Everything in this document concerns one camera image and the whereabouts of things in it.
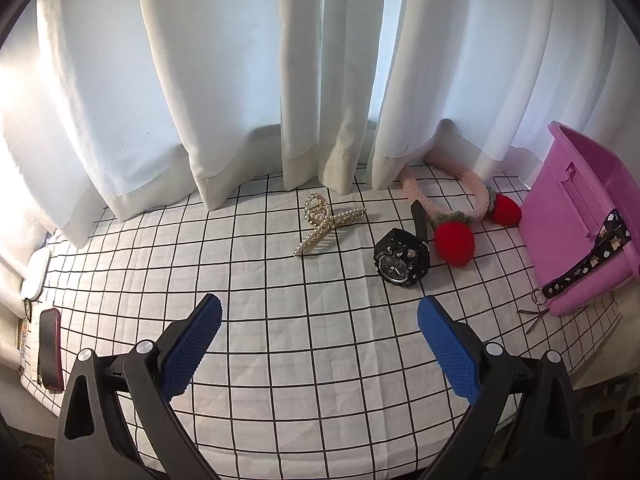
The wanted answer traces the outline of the white curtain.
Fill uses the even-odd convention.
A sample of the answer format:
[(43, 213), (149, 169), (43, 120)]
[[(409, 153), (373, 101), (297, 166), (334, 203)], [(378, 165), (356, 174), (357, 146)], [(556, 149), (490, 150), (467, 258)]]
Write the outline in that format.
[(85, 245), (277, 171), (385, 188), (439, 148), (533, 181), (550, 122), (639, 168), (639, 43), (612, 0), (29, 0), (1, 46), (8, 223)]

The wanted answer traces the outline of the black wrist watch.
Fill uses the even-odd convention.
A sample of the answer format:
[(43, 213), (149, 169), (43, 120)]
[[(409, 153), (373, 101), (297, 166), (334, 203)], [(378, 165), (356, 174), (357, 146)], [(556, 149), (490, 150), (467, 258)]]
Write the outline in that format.
[(375, 245), (373, 261), (378, 274), (387, 283), (411, 287), (431, 269), (431, 251), (427, 243), (427, 216), (418, 200), (411, 204), (414, 233), (393, 228)]

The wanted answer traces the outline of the white round object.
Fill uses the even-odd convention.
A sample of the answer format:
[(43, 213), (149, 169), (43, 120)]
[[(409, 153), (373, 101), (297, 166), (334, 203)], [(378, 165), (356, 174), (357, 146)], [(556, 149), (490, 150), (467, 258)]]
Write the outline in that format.
[(29, 258), (21, 287), (23, 300), (37, 300), (46, 281), (51, 251), (47, 247), (39, 248)]

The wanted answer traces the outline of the dark red phone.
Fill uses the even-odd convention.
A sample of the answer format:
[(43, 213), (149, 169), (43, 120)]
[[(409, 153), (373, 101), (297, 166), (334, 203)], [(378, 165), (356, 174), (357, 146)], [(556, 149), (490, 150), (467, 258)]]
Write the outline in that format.
[(49, 308), (40, 313), (37, 373), (44, 388), (54, 393), (64, 391), (61, 312), (57, 308)]

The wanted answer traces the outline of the pink plastic bin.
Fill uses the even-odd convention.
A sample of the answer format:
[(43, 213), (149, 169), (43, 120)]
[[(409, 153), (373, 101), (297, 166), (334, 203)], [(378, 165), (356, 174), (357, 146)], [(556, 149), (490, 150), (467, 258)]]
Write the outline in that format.
[(602, 266), (548, 300), (562, 316), (639, 278), (639, 187), (622, 161), (583, 134), (552, 122), (550, 151), (522, 205), (518, 228), (537, 287), (558, 278), (590, 252), (603, 220), (617, 209), (631, 241)]

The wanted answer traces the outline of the black patterned ribbon band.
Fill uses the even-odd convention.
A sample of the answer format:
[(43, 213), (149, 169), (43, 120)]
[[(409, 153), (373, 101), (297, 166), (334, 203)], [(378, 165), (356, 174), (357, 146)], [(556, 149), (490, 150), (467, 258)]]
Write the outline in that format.
[(624, 218), (617, 209), (612, 209), (603, 220), (590, 252), (574, 264), (570, 270), (544, 284), (540, 289), (542, 296), (545, 300), (560, 296), (570, 286), (621, 252), (630, 241), (631, 234)]

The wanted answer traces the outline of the pearl hair claw clip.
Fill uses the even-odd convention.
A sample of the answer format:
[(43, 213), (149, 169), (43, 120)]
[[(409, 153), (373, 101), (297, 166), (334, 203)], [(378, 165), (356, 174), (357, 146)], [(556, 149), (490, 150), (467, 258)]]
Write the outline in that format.
[(304, 218), (314, 229), (299, 243), (294, 255), (301, 257), (306, 250), (318, 245), (331, 230), (348, 226), (366, 213), (366, 207), (358, 207), (332, 214), (331, 206), (323, 195), (310, 194), (304, 203)]

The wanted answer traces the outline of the white grid tablecloth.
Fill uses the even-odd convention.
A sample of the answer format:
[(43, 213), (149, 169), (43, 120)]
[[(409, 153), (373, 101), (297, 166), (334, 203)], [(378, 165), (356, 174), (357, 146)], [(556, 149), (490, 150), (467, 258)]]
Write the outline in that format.
[(570, 370), (620, 319), (610, 295), (536, 318), (521, 235), (491, 222), (475, 228), (465, 268), (434, 259), (418, 284), (386, 283), (373, 248), (393, 228), (412, 229), (410, 205), (398, 185), (375, 191), (362, 174), (326, 199), (366, 215), (296, 257), (305, 200), (319, 191), (314, 182), (288, 191), (268, 174), (214, 211), (191, 194), (127, 221), (104, 210), (81, 248), (53, 235), (36, 309), (60, 311), (64, 372), (82, 349), (109, 356), (160, 336), (211, 293), (220, 329), (172, 407), (216, 473), (391, 479), (431, 463), (466, 408), (416, 324), (422, 297), (517, 356), (559, 352)]

